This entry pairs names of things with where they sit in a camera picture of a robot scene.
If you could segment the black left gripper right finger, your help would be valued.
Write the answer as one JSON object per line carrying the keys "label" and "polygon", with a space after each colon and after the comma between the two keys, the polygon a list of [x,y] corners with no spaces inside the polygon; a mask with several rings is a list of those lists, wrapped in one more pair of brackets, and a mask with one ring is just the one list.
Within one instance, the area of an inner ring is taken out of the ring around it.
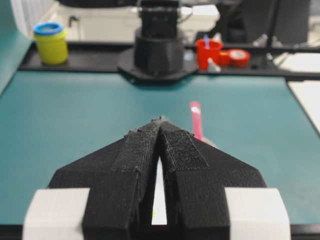
{"label": "black left gripper right finger", "polygon": [[162,145],[168,223],[186,240],[289,240],[280,192],[260,171],[163,121]]}

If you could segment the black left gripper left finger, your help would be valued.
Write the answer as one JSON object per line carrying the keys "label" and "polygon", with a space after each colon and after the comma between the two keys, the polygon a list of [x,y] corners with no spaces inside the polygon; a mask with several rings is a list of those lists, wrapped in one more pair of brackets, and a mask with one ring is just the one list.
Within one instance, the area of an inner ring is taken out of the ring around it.
{"label": "black left gripper left finger", "polygon": [[128,240],[155,165],[160,121],[57,169],[35,192],[25,240]]}

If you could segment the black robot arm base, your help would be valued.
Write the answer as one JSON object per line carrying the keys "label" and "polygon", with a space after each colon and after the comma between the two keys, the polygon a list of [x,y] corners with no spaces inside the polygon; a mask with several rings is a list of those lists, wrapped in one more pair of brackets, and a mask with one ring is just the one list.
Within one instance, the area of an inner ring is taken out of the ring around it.
{"label": "black robot arm base", "polygon": [[178,28],[179,0],[140,0],[141,26],[135,31],[134,46],[118,58],[120,71],[140,82],[171,83],[197,71],[193,57],[185,58],[184,33]]}

